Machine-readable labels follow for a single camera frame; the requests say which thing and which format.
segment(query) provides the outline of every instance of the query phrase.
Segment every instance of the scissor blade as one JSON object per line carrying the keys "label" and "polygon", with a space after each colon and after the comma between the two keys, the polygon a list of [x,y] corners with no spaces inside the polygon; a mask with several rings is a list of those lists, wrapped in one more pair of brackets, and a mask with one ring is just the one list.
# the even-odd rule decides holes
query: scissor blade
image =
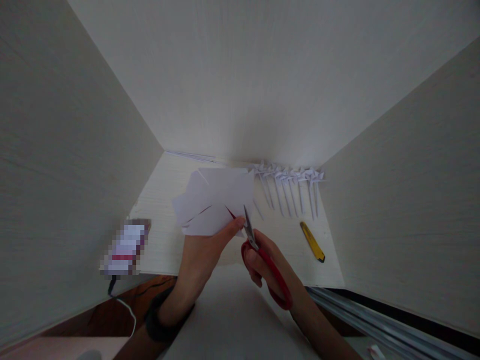
{"label": "scissor blade", "polygon": [[245,205],[243,205],[243,210],[245,211],[245,220],[246,220],[245,231],[246,231],[246,234],[248,235],[249,238],[251,238],[251,240],[253,242],[255,242],[254,228],[252,227],[252,223],[250,222],[249,212],[247,211],[247,207]]}

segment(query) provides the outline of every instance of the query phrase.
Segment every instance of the wooden desk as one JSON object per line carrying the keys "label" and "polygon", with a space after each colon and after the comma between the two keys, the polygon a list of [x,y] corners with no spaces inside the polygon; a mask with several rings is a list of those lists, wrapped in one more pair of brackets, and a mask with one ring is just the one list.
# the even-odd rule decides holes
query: wooden desk
{"label": "wooden desk", "polygon": [[[229,166],[241,167],[245,163],[232,162]],[[141,273],[177,275],[182,259],[184,235],[176,225],[171,199],[185,192],[190,174],[198,168],[219,168],[219,164],[201,163],[164,153],[150,176],[138,201],[130,212],[131,218],[151,219],[148,244],[141,256],[137,268]],[[297,191],[295,202],[300,211],[300,199]],[[274,240],[306,286],[344,288],[344,280],[335,252],[332,235],[323,205],[319,218],[312,221],[310,201],[306,184],[302,189],[306,214],[300,218],[282,217],[276,192],[273,193],[275,209],[267,205],[262,185],[255,180],[255,201],[260,207],[264,221],[256,210],[251,214],[253,226]],[[287,206],[284,203],[286,216]],[[325,263],[315,259],[305,239],[300,221],[305,221],[325,253]],[[219,265],[243,264],[240,247],[244,238],[234,237],[223,251]]]}

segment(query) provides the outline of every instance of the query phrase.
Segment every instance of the paper stick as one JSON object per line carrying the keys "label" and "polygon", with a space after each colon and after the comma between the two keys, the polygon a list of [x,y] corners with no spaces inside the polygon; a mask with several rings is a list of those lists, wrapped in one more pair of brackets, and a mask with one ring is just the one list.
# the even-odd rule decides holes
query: paper stick
{"label": "paper stick", "polygon": [[284,207],[282,206],[282,201],[280,200],[280,192],[279,192],[279,180],[275,178],[275,188],[276,188],[276,195],[278,196],[278,204],[280,205],[280,212],[283,217],[285,217],[284,214]]}
{"label": "paper stick", "polygon": [[290,217],[292,217],[292,210],[290,210],[289,197],[287,196],[287,191],[285,190],[285,180],[280,180],[280,181],[281,181],[281,187],[283,188],[283,194],[285,195],[286,207],[288,208],[288,213],[290,214]]}
{"label": "paper stick", "polygon": [[308,181],[308,196],[310,197],[311,218],[312,218],[312,220],[315,221],[315,209],[314,209],[315,201],[314,201],[314,194],[313,194],[312,190],[313,190],[312,189],[312,182],[309,180]]}
{"label": "paper stick", "polygon": [[264,179],[262,178],[261,174],[258,174],[258,177],[260,178],[261,186],[263,188],[263,193],[265,194],[266,203],[268,204],[268,207],[270,208],[271,207],[270,206],[271,200],[269,199],[269,197],[267,195],[267,189],[266,189],[266,186],[265,186],[265,183],[264,183]]}
{"label": "paper stick", "polygon": [[303,197],[303,195],[302,195],[302,187],[300,186],[300,181],[298,182],[298,193],[300,194],[301,214],[302,214],[302,215],[305,215],[304,197]]}
{"label": "paper stick", "polygon": [[315,193],[316,193],[316,217],[319,217],[320,213],[320,183],[317,182],[315,186]]}
{"label": "paper stick", "polygon": [[313,183],[313,187],[315,188],[315,200],[316,200],[316,217],[319,217],[319,211],[320,211],[320,191],[318,187],[318,182]]}
{"label": "paper stick", "polygon": [[275,210],[275,205],[274,205],[274,197],[272,196],[272,191],[270,190],[270,184],[269,184],[269,179],[268,177],[265,178],[266,182],[266,187],[268,188],[268,194],[270,195],[270,201],[271,201],[271,208]]}
{"label": "paper stick", "polygon": [[288,186],[290,187],[291,200],[293,201],[293,208],[295,209],[295,215],[298,218],[297,205],[295,204],[294,191],[292,190],[292,180],[288,179]]}
{"label": "paper stick", "polygon": [[257,205],[257,202],[255,201],[255,199],[253,199],[253,204],[255,205],[256,210],[257,210],[258,213],[260,214],[261,219],[262,219],[263,221],[265,221],[264,216],[262,215],[262,212],[260,211],[260,208],[259,208],[259,206]]}

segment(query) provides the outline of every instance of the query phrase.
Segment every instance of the wrist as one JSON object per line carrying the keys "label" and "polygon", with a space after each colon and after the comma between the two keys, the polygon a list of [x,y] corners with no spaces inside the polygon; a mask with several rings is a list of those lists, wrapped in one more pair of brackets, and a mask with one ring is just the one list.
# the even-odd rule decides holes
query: wrist
{"label": "wrist", "polygon": [[157,312],[158,320],[164,327],[177,325],[190,311],[195,303],[190,291],[177,282],[170,295]]}

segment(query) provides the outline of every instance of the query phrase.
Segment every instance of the white wall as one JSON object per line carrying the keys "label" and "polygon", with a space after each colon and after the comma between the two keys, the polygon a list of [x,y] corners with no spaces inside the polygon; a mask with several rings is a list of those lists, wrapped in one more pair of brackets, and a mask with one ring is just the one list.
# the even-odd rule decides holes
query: white wall
{"label": "white wall", "polygon": [[0,34],[1,347],[106,299],[162,148],[66,1],[3,1]]}
{"label": "white wall", "polygon": [[480,35],[477,0],[68,0],[167,150],[320,165]]}
{"label": "white wall", "polygon": [[480,38],[324,165],[347,289],[480,338]]}

